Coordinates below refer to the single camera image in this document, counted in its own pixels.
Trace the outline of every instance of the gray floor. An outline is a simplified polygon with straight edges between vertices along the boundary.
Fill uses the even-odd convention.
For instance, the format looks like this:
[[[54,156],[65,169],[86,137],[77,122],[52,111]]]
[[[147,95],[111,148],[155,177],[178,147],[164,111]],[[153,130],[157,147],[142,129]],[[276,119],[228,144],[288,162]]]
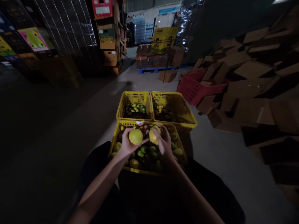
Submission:
[[[128,66],[135,51],[129,49]],[[84,159],[112,139],[122,92],[176,91],[177,85],[177,79],[163,84],[157,73],[140,75],[134,64],[118,78],[89,79],[75,90],[31,85],[22,78],[1,88],[2,223],[61,220]],[[242,135],[213,129],[206,116],[190,108],[198,121],[191,132],[193,156],[231,189],[246,223],[298,223],[298,211],[276,187],[269,168],[245,147]]]

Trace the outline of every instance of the pallet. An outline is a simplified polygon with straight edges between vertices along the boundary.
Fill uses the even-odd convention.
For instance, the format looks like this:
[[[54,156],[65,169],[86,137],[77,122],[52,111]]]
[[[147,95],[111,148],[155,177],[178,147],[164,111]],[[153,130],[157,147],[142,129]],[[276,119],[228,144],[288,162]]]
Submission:
[[[154,70],[154,73],[158,73],[159,70],[165,70],[165,69],[170,69],[170,70],[175,70],[177,67],[160,67],[160,68],[139,68],[138,73],[142,74],[144,71],[151,71]]]

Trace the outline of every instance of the wall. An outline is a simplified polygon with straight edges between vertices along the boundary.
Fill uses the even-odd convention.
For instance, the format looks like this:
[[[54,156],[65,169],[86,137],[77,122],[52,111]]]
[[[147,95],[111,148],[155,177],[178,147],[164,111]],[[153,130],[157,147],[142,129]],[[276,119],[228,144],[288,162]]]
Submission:
[[[147,10],[128,12],[128,15],[131,18],[127,19],[127,22],[128,23],[133,22],[134,15],[143,14],[143,18],[145,18],[147,21],[151,21],[152,23],[154,22],[154,18],[156,17],[157,27],[171,26],[172,22],[173,22],[174,14],[167,13],[167,15],[165,15],[165,16],[159,16],[159,11],[163,10],[163,9],[165,10],[165,9],[171,9],[171,8],[176,8],[176,7],[180,7],[180,4],[172,4],[172,5],[162,6],[162,7],[154,7],[154,8],[150,8]]]

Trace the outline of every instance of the yellow plastic crate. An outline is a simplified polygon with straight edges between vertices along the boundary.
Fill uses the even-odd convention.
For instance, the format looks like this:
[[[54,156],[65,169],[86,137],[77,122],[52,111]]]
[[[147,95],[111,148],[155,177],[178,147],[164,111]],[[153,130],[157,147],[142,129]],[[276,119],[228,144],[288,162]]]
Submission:
[[[151,92],[152,111],[155,122],[173,124],[179,134],[190,132],[197,126],[197,121],[181,93]],[[157,106],[168,106],[175,114],[178,122],[156,120],[154,111]]]
[[[132,116],[126,116],[126,104],[143,104],[146,109],[146,113],[142,113],[141,111],[135,112]],[[139,120],[139,121],[152,121],[153,113],[152,106],[150,101],[149,92],[134,92],[134,91],[126,91],[122,93],[121,100],[118,105],[117,120]]]
[[[161,123],[161,122],[149,122],[149,121],[142,121],[142,123],[143,123],[143,125],[161,124],[161,125],[164,125],[167,128],[172,129],[178,135],[178,132],[177,132],[175,126],[172,125],[172,124],[166,124],[166,123]],[[117,135],[120,132],[120,126],[121,125],[123,125],[125,127],[132,127],[132,126],[137,126],[138,124],[137,124],[136,121],[132,121],[132,120],[120,120],[120,121],[117,122],[115,131],[114,131],[114,134],[113,134],[113,138],[112,138],[112,142],[111,142],[111,146],[110,146],[108,157],[110,157],[110,155],[112,153],[112,150],[113,150],[113,147],[114,147],[114,145],[117,142]],[[182,151],[183,151],[183,156],[182,156],[183,160],[186,161],[186,162],[188,162],[187,156],[186,156],[186,153],[185,153],[185,150],[183,148],[183,145],[182,145],[182,142],[181,142],[181,139],[180,139],[179,135],[178,135],[176,143],[177,143],[177,146],[180,149],[182,149]],[[150,172],[150,171],[145,171],[145,170],[133,169],[133,168],[126,167],[126,166],[124,166],[123,169],[131,171],[131,172],[135,172],[135,173],[148,174],[148,175],[153,175],[153,176],[164,176],[165,175],[165,174],[162,174],[162,173],[155,173],[155,172]]]

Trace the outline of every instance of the plastic wrap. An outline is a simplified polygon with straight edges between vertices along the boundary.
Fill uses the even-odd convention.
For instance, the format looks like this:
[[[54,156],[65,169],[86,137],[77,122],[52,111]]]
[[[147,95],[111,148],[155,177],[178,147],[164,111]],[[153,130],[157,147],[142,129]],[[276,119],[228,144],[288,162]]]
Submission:
[[[34,0],[60,56],[71,55],[83,77],[99,75],[99,46],[85,0]]]
[[[194,38],[194,31],[198,29],[204,4],[208,0],[182,0],[181,11],[178,15],[176,25],[178,34],[174,45],[181,46],[189,53],[190,45]]]

